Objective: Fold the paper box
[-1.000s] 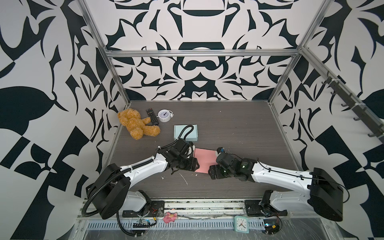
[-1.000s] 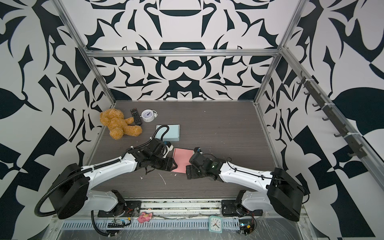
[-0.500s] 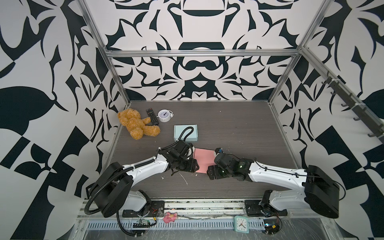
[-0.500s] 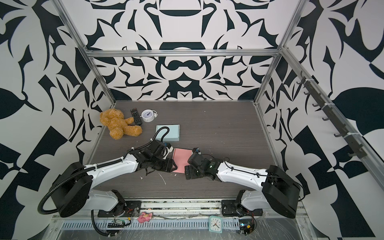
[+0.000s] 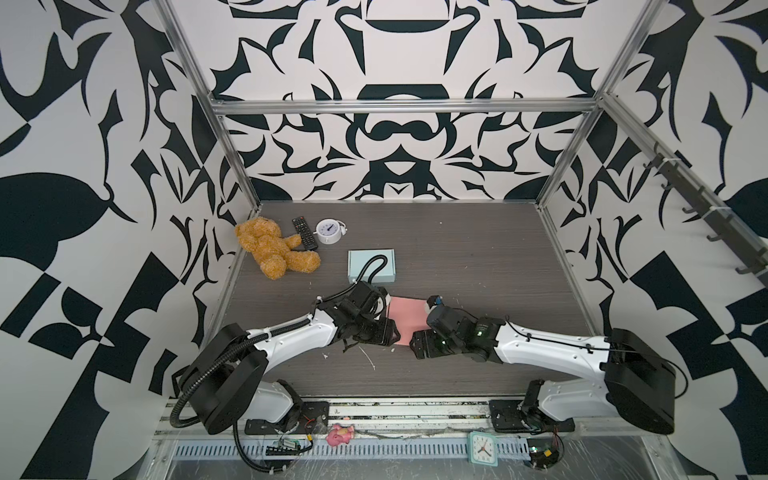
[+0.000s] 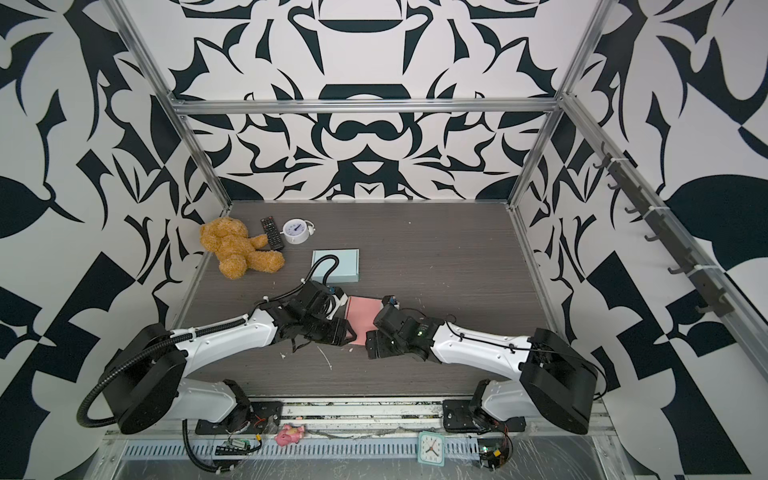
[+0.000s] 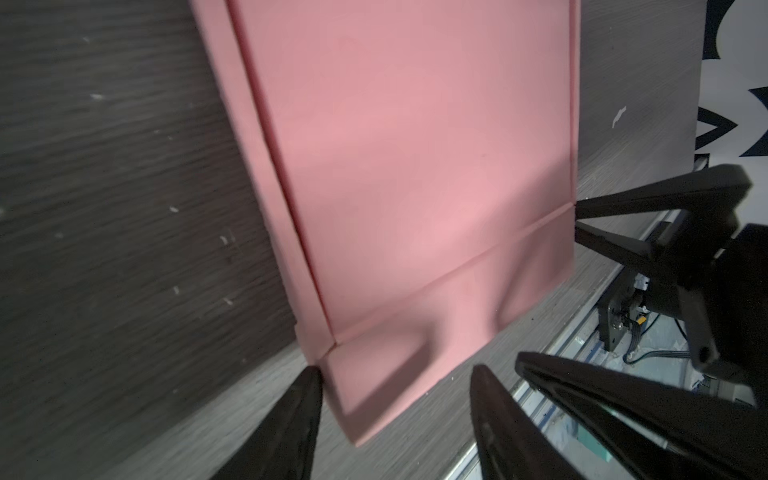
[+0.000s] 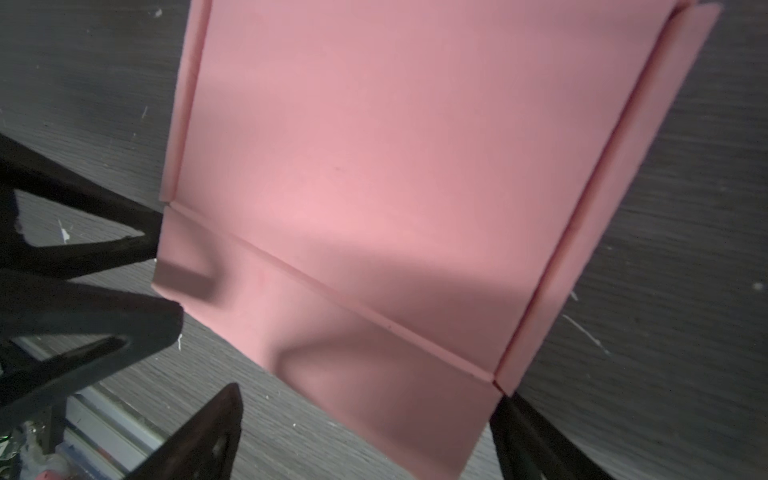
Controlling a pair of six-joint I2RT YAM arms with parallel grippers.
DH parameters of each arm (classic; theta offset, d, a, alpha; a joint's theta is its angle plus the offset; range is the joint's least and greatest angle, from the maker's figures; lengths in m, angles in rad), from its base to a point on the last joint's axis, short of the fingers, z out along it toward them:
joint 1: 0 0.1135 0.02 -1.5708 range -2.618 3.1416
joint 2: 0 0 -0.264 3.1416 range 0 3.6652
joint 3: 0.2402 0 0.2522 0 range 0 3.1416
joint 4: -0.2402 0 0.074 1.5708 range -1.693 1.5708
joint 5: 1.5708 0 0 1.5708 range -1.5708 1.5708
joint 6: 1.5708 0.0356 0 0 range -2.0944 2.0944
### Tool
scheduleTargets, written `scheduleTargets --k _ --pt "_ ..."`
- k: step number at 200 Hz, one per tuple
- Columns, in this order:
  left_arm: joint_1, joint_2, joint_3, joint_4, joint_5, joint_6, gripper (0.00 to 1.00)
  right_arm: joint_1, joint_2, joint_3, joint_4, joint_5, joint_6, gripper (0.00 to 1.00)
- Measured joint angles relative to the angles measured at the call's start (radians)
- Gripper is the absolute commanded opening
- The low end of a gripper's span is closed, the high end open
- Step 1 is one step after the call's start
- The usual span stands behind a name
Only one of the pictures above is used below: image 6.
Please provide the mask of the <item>pink paper boxes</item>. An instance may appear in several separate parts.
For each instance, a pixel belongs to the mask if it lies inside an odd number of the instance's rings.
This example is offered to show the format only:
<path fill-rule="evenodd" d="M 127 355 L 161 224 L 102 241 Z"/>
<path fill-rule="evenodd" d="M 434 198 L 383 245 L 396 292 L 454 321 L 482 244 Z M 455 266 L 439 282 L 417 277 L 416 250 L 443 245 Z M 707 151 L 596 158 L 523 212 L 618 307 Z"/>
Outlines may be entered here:
<path fill-rule="evenodd" d="M 345 318 L 356 335 L 356 339 L 351 341 L 352 345 L 365 345 L 366 333 L 377 329 L 374 319 L 382 308 L 381 299 L 359 296 L 349 298 Z"/>

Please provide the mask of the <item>light blue paper box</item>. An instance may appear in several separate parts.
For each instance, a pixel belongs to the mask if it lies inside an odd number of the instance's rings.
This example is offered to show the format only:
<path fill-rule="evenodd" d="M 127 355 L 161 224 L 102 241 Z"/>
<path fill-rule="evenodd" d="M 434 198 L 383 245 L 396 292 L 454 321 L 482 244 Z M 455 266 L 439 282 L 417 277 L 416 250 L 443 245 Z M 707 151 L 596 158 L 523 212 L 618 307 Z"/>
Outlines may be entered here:
<path fill-rule="evenodd" d="M 358 249 L 314 250 L 312 264 L 322 257 L 333 255 L 339 262 L 333 267 L 332 260 L 323 261 L 312 275 L 315 281 L 325 280 L 327 284 L 357 283 L 360 280 L 360 251 Z"/>

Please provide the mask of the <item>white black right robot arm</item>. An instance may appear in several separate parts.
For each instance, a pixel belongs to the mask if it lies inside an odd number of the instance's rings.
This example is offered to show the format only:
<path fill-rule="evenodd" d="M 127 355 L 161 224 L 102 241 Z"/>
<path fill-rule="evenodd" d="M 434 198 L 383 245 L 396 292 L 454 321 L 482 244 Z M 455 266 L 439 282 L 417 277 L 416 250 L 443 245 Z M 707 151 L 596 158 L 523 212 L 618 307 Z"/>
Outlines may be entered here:
<path fill-rule="evenodd" d="M 365 346 L 371 359 L 410 355 L 501 376 L 480 382 L 470 401 L 471 414 L 486 423 L 539 415 L 572 434 L 589 431 L 602 371 L 551 330 L 538 328 L 529 337 L 495 335 L 413 316 L 389 302 L 366 332 Z"/>

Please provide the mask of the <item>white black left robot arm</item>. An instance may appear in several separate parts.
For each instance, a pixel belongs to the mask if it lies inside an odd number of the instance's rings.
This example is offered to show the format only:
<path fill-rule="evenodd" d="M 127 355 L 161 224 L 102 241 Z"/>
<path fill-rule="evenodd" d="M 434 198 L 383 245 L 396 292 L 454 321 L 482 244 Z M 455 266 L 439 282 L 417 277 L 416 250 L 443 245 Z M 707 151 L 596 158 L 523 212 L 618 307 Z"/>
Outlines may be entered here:
<path fill-rule="evenodd" d="M 205 382 L 192 373 L 238 353 L 288 341 L 344 346 L 357 335 L 343 310 L 346 292 L 326 278 L 304 278 L 292 290 L 266 296 L 252 310 L 213 324 L 168 330 L 143 328 L 105 367 L 76 411 L 88 429 L 115 425 L 123 434 L 142 432 L 161 420 L 181 423 L 184 449 L 200 470 L 220 474 L 231 465 L 206 463 L 192 450 L 189 423 L 207 422 L 228 434 L 248 430 L 256 412 L 234 380 Z"/>

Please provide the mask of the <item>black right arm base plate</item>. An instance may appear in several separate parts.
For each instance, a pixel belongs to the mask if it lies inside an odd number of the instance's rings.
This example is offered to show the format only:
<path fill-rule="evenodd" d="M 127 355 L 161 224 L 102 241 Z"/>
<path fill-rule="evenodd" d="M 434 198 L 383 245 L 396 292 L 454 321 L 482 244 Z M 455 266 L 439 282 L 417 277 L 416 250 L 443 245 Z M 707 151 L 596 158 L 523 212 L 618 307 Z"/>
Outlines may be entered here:
<path fill-rule="evenodd" d="M 471 406 L 470 400 L 444 400 L 442 425 L 449 433 L 523 432 L 527 422 L 524 417 L 511 417 L 498 421 Z"/>

